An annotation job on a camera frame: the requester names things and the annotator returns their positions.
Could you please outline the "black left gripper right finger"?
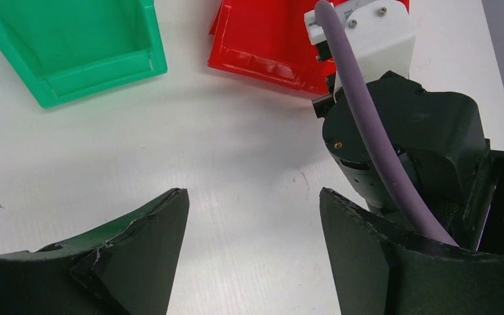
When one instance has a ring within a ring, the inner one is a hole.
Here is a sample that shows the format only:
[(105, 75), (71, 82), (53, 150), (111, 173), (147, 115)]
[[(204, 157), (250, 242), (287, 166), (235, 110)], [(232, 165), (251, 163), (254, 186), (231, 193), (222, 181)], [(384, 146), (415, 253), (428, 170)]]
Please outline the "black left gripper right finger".
[(504, 314), (504, 256), (428, 239), (320, 191), (341, 314)]

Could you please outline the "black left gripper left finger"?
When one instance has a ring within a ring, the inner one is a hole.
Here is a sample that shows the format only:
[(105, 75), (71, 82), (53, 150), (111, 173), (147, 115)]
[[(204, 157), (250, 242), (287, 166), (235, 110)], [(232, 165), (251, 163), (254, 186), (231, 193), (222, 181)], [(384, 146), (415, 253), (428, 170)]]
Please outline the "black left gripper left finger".
[(165, 314), (189, 208), (174, 188), (83, 234), (0, 255), (0, 314)]

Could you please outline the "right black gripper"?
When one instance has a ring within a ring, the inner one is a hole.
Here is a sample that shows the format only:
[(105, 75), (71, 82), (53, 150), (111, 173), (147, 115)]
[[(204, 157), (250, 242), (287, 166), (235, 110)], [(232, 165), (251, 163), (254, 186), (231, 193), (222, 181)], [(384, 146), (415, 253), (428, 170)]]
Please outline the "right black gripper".
[[(504, 255), (504, 151), (492, 150), (476, 102), (428, 92), (394, 72), (368, 84), (394, 153), (431, 213), (462, 251)], [(327, 250), (351, 253), (386, 241), (432, 254), (449, 246), (421, 235), (400, 212), (376, 171), (344, 93), (314, 102), (322, 137), (366, 209), (325, 210)]]

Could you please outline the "green plastic bin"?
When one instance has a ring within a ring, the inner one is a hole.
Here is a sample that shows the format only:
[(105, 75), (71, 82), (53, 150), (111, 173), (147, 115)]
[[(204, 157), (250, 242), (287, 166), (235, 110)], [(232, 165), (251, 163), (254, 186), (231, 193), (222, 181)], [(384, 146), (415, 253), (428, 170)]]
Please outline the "green plastic bin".
[(153, 1), (0, 1), (0, 52), (43, 108), (167, 72)]

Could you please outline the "red plastic double bin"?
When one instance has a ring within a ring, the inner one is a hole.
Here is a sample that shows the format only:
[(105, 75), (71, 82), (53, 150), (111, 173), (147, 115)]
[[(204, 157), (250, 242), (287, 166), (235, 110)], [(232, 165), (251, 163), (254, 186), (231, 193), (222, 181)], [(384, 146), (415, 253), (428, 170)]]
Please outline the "red plastic double bin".
[(210, 33), (211, 68), (317, 95), (335, 64), (313, 1), (222, 1)]

